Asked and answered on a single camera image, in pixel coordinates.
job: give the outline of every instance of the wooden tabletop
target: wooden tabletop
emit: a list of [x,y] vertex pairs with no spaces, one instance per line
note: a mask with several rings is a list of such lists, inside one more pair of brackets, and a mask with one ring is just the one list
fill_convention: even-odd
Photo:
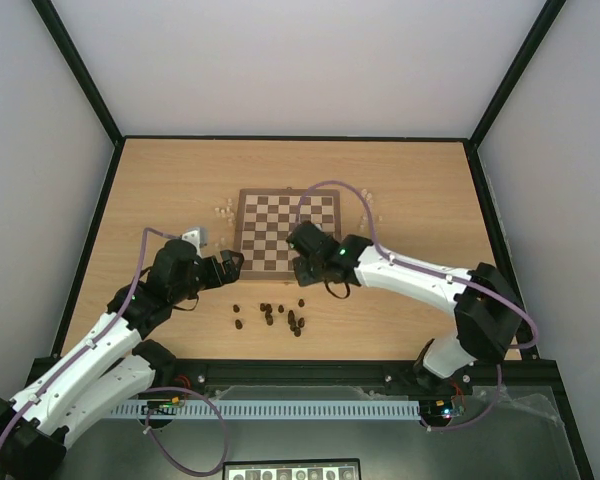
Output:
[[[236,205],[240,189],[306,188],[326,179],[372,193],[387,248],[449,266],[493,263],[460,143],[128,140],[64,352],[130,282],[145,226],[173,234],[205,226],[207,256],[221,237],[233,244],[232,227],[214,209],[228,198]],[[343,236],[359,234],[361,205],[344,191],[341,202]],[[163,244],[150,239],[145,265]],[[274,313],[274,325],[267,326],[261,302],[303,316],[302,336],[293,336],[286,312]],[[244,322],[241,330],[236,318]],[[195,312],[174,312],[151,338],[180,358],[398,360],[415,359],[429,339],[452,328],[453,319],[442,312],[388,291],[353,288],[349,299],[337,300],[322,285],[238,281],[203,291]]]

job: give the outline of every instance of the purple cable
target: purple cable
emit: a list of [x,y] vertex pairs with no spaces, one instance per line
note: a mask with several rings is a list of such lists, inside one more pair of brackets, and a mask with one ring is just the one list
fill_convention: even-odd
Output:
[[[311,192],[313,192],[314,190],[316,190],[320,187],[324,187],[326,185],[338,185],[340,187],[346,188],[347,190],[350,190],[351,192],[353,192],[358,197],[360,202],[362,202],[362,206],[364,207],[365,212],[367,214],[367,218],[369,219],[369,231],[371,232],[371,240],[373,240],[373,246],[375,247],[376,251],[382,258],[384,258],[385,260],[389,260],[392,263],[395,263],[396,265],[400,265],[401,267],[409,268],[416,272],[424,273],[426,275],[431,275],[433,277],[441,278],[441,279],[447,278],[446,274],[437,272],[435,270],[431,270],[430,268],[427,268],[427,267],[422,267],[420,265],[414,265],[412,263],[408,263],[403,260],[399,260],[397,258],[392,260],[389,257],[389,254],[382,249],[382,245],[380,245],[380,242],[378,241],[378,235],[376,234],[375,225],[373,223],[373,215],[371,214],[371,208],[369,207],[369,204],[367,203],[365,198],[362,196],[362,194],[360,192],[358,192],[358,190],[356,190],[354,187],[352,187],[348,183],[342,182],[340,180],[325,180],[324,182],[316,183],[315,185],[312,185],[311,187],[307,188],[307,190],[302,194],[302,196],[300,197],[300,200],[298,201],[298,213],[296,214],[296,225],[298,223],[300,223],[299,222],[300,207],[301,207],[302,203],[306,200],[306,198],[309,196],[309,194]],[[478,290],[479,292],[493,298],[497,302],[500,302],[502,305],[509,308],[514,313],[519,315],[522,319],[524,319],[524,321],[527,323],[527,325],[529,325],[531,332],[533,333],[533,338],[531,339],[531,341],[529,341],[527,343],[521,343],[519,345],[509,345],[510,350],[523,350],[525,348],[531,348],[534,345],[536,345],[536,343],[538,343],[538,327],[537,327],[536,323],[529,316],[529,314],[527,314],[527,312],[522,310],[515,303],[507,300],[505,297],[494,292],[493,290],[483,287],[482,285],[472,282],[471,280],[465,280],[464,278],[461,278],[461,277],[452,276],[451,281],[458,282],[462,285],[473,288],[474,290]]]
[[[148,233],[154,233],[156,235],[159,235],[161,237],[168,238],[168,239],[180,238],[175,235],[170,235],[168,233],[159,232],[158,230],[155,230],[150,227],[146,227],[142,231],[142,243],[140,244],[140,256],[138,258],[138,265],[136,266],[136,272],[133,275],[133,280],[131,281],[131,286],[129,288],[129,292],[127,293],[127,296],[124,299],[124,302],[122,302],[122,306],[120,307],[120,309],[118,310],[116,315],[111,319],[111,321],[107,324],[107,326],[104,327],[102,332],[100,332],[98,335],[96,335],[93,338],[94,343],[97,343],[103,336],[105,336],[113,328],[115,323],[124,314],[124,311],[127,309],[127,307],[129,306],[129,303],[131,302],[131,297],[133,297],[133,293],[135,292],[136,287],[138,286],[138,280],[140,279],[140,272],[142,271],[142,263],[144,262],[144,256],[147,253],[147,234]],[[62,365],[60,368],[58,368],[58,370],[53,375],[51,375],[44,384],[42,384],[40,386],[40,388],[35,393],[36,397],[40,397],[40,396],[44,395],[46,393],[47,389],[60,377],[60,375],[62,375],[69,367],[71,367],[71,365],[73,365],[80,357],[82,357],[82,355],[84,355],[89,350],[90,350],[90,348],[86,345],[84,347],[82,347],[80,350],[78,350],[73,357],[69,358],[64,363],[64,365]],[[15,425],[24,416],[24,414],[29,411],[29,409],[32,406],[33,406],[33,402],[31,402],[31,401],[26,402],[22,406],[22,408],[18,412],[16,412],[16,414],[13,416],[11,421],[7,424],[5,429],[2,431],[2,434],[0,435],[0,451],[2,450],[2,447],[4,446],[4,442],[7,440],[7,437],[9,436],[9,434],[11,433],[11,431],[13,430]]]
[[164,458],[166,458],[167,461],[173,467],[177,468],[182,473],[185,473],[192,477],[210,477],[211,475],[218,473],[220,470],[222,470],[222,467],[224,466],[224,462],[227,459],[227,454],[229,453],[229,428],[227,427],[227,422],[225,421],[225,419],[222,418],[222,414],[220,413],[220,410],[218,410],[218,407],[216,407],[211,402],[211,400],[209,400],[204,395],[200,395],[199,393],[194,392],[193,390],[189,390],[187,388],[155,387],[155,388],[149,388],[148,390],[145,390],[143,393],[154,393],[154,392],[181,392],[181,393],[186,393],[188,395],[192,395],[196,398],[199,398],[204,403],[206,403],[209,406],[209,408],[211,408],[211,410],[213,410],[213,412],[216,414],[216,416],[218,417],[218,420],[220,420],[220,426],[222,426],[222,431],[224,433],[224,450],[222,451],[222,457],[220,458],[220,461],[218,462],[218,464],[215,467],[213,467],[211,470],[209,470],[208,472],[197,472],[195,470],[190,470],[187,467],[185,467],[184,465],[182,465],[181,463],[179,463],[175,458],[173,458],[169,454],[169,452],[167,452],[166,448],[164,448],[162,443],[160,443],[160,440],[158,440],[158,438],[155,436],[155,434],[153,433],[153,430],[149,426],[149,419],[151,418],[151,414],[153,413],[153,411],[150,410],[147,413],[147,418],[145,418],[145,420],[144,420],[144,426],[147,428],[147,430],[145,432],[147,435],[149,435],[149,438],[151,438],[153,443],[156,444],[156,446],[160,449],[160,452],[162,453]]
[[498,374],[498,380],[496,383],[496,393],[493,395],[493,400],[491,400],[491,403],[487,405],[487,408],[485,408],[480,413],[480,415],[478,415],[475,418],[472,418],[468,422],[461,423],[460,425],[449,425],[446,427],[431,427],[427,424],[424,418],[420,419],[420,423],[427,427],[427,430],[432,432],[450,432],[452,430],[460,430],[461,428],[467,428],[478,423],[480,420],[486,417],[491,410],[493,410],[493,407],[496,406],[496,403],[498,403],[498,400],[500,398],[500,388],[502,387],[502,368],[500,367],[500,365],[496,365],[496,371]]

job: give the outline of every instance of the purple hose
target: purple hose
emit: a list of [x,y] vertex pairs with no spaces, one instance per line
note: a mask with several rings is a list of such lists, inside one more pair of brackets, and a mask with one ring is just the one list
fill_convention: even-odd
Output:
[[449,425],[446,427],[430,427],[424,420],[424,418],[420,419],[420,423],[427,427],[427,430],[432,432],[450,432],[452,430],[460,430],[461,428],[467,428],[478,423],[480,420],[486,417],[491,410],[493,410],[493,407],[496,406],[496,403],[498,403],[498,400],[500,398],[500,388],[502,387],[502,368],[500,367],[500,365],[496,365],[496,371],[498,374],[498,380],[496,383],[496,393],[493,395],[493,400],[491,400],[491,403],[487,405],[487,408],[485,408],[480,413],[480,415],[478,415],[475,418],[472,418],[468,422],[461,423],[460,425]]
[[153,443],[155,443],[156,446],[160,449],[160,452],[162,453],[164,458],[166,458],[167,461],[173,467],[177,468],[182,473],[185,473],[192,477],[210,477],[211,475],[218,473],[220,470],[222,470],[222,467],[224,466],[224,462],[227,459],[227,455],[229,453],[229,428],[227,427],[227,422],[225,421],[225,419],[222,418],[222,414],[220,413],[220,410],[218,410],[218,407],[216,407],[211,402],[211,400],[209,400],[204,395],[200,395],[199,393],[194,392],[193,390],[186,389],[186,388],[156,387],[156,388],[149,388],[148,390],[144,391],[144,393],[154,393],[154,392],[181,392],[181,393],[186,393],[188,395],[192,395],[196,398],[199,398],[204,403],[206,403],[209,406],[209,408],[211,408],[211,410],[213,410],[213,412],[216,414],[216,416],[218,417],[218,420],[220,420],[220,426],[222,427],[222,432],[224,433],[224,450],[222,451],[222,457],[220,458],[220,461],[218,462],[218,464],[215,467],[213,467],[211,470],[209,470],[208,472],[197,472],[195,470],[190,470],[187,467],[185,467],[184,465],[182,465],[181,463],[179,463],[175,458],[173,458],[169,454],[169,452],[167,452],[166,448],[164,448],[162,443],[160,443],[160,440],[158,440],[158,438],[155,436],[155,434],[153,433],[153,430],[149,427],[149,419],[151,418],[151,414],[153,413],[152,411],[149,411],[147,413],[147,418],[145,418],[145,420],[144,420],[144,426],[148,429],[148,430],[146,430],[146,433],[147,433],[147,435],[149,435],[149,438],[151,438]]
[[[129,288],[129,292],[127,293],[127,296],[124,299],[124,302],[122,302],[122,306],[120,307],[120,309],[118,310],[116,315],[111,319],[111,321],[102,330],[102,332],[100,332],[98,335],[96,335],[93,338],[94,343],[97,343],[103,336],[105,336],[113,328],[115,323],[124,314],[124,311],[127,309],[127,307],[129,306],[129,303],[131,302],[131,297],[133,297],[133,293],[135,292],[136,287],[138,286],[138,280],[140,279],[140,272],[142,271],[142,263],[144,262],[144,256],[147,253],[147,234],[148,233],[154,233],[156,235],[159,235],[164,238],[169,238],[169,239],[179,238],[175,235],[170,235],[168,233],[159,232],[158,230],[155,230],[150,227],[146,227],[142,231],[142,243],[140,244],[140,256],[138,258],[138,265],[136,266],[136,272],[133,275],[133,280],[131,281],[131,287]],[[60,375],[62,375],[69,367],[71,367],[71,365],[73,365],[80,357],[82,357],[82,355],[84,355],[89,350],[90,350],[90,348],[86,345],[84,347],[82,347],[80,350],[78,350],[75,353],[75,355],[73,355],[71,358],[69,358],[60,368],[58,368],[58,370],[53,375],[51,375],[49,377],[49,379],[44,384],[42,384],[40,386],[40,388],[35,393],[36,397],[40,397],[40,396],[44,395],[46,393],[47,389],[60,377]],[[7,437],[9,436],[9,434],[15,427],[16,423],[18,423],[18,420],[20,420],[22,418],[22,416],[25,413],[27,413],[27,411],[29,411],[29,409],[32,406],[33,406],[33,402],[31,402],[31,401],[26,402],[22,406],[22,408],[18,412],[16,412],[16,414],[13,416],[11,421],[7,424],[5,429],[2,431],[2,434],[0,435],[0,451],[2,450],[2,447],[4,446],[4,442],[7,440]]]
[[[364,207],[365,212],[367,214],[367,218],[369,219],[369,231],[371,232],[371,240],[373,240],[373,246],[375,247],[376,251],[382,258],[384,258],[385,260],[391,261],[391,259],[389,258],[389,254],[383,250],[382,245],[380,245],[380,242],[378,241],[378,235],[376,234],[375,225],[373,223],[373,215],[371,214],[371,208],[369,207],[369,204],[367,203],[365,198],[362,196],[362,194],[360,192],[358,192],[358,190],[356,190],[354,187],[349,185],[348,183],[341,182],[340,180],[325,180],[324,182],[316,183],[315,185],[312,185],[311,187],[307,188],[307,190],[302,194],[302,196],[300,197],[300,200],[298,201],[298,213],[296,214],[296,225],[299,223],[299,219],[300,219],[300,206],[306,200],[307,196],[314,190],[316,190],[320,187],[324,187],[326,185],[338,185],[340,187],[346,188],[347,190],[350,190],[358,197],[360,202],[362,202],[362,206]],[[420,265],[414,265],[412,263],[408,263],[403,260],[399,260],[397,258],[393,259],[392,263],[395,263],[396,265],[400,265],[401,267],[405,267],[405,268],[414,270],[416,272],[424,273],[426,275],[431,275],[436,278],[444,279],[447,277],[447,275],[445,275],[444,273],[440,273],[440,272],[431,270],[427,267],[423,267]],[[536,326],[536,323],[527,314],[527,312],[522,310],[515,303],[507,300],[505,297],[494,292],[493,290],[483,287],[482,285],[472,282],[471,280],[465,280],[464,278],[456,277],[456,276],[452,276],[451,280],[453,282],[458,282],[462,285],[466,285],[467,287],[473,288],[474,290],[478,290],[479,292],[493,298],[494,300],[500,302],[502,305],[504,305],[505,307],[509,308],[514,313],[519,315],[522,319],[524,319],[524,321],[529,325],[531,332],[533,333],[533,338],[531,339],[531,341],[529,341],[527,343],[521,343],[519,345],[510,345],[509,346],[510,350],[523,350],[525,348],[531,348],[534,345],[536,345],[536,343],[538,343],[538,327]]]

